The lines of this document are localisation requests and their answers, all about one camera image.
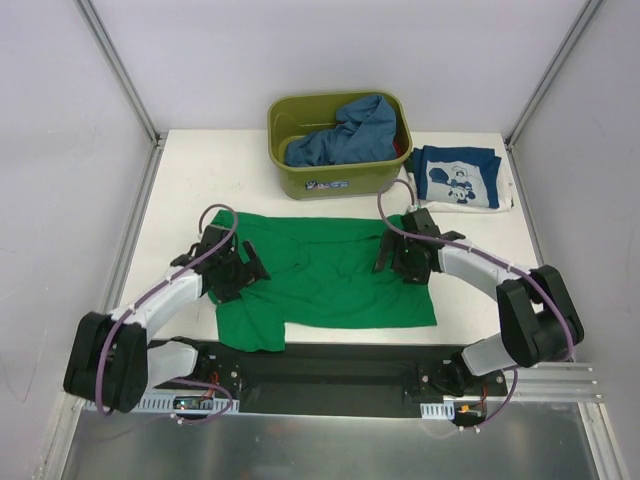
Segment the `green t shirt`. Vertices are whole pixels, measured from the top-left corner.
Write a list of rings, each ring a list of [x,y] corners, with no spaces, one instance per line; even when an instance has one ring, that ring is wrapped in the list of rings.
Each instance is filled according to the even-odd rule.
[[[237,228],[254,246],[269,279],[238,300],[213,298],[219,341],[245,351],[278,352],[289,323],[324,329],[431,327],[425,285],[373,270],[386,225],[375,219],[265,217],[220,211],[213,224]]]

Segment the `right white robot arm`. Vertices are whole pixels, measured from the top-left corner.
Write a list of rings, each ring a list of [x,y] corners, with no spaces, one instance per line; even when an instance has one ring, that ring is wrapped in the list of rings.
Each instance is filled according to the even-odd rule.
[[[585,331],[564,279],[553,266],[527,269],[475,246],[456,231],[442,232],[425,208],[383,233],[374,272],[390,268],[404,282],[428,284],[434,273],[464,281],[495,301],[497,334],[465,346],[429,375],[436,391],[461,397],[494,373],[565,361]]]

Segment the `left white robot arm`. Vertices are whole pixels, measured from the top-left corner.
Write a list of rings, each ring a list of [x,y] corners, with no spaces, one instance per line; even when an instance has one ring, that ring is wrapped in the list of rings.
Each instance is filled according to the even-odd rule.
[[[151,342],[182,308],[212,295],[220,303],[240,299],[243,289],[270,280],[253,244],[230,228],[209,225],[199,242],[176,258],[139,299],[108,313],[90,311],[77,327],[63,379],[66,393],[103,412],[128,413],[144,393],[177,378],[204,387],[210,363],[188,340]]]

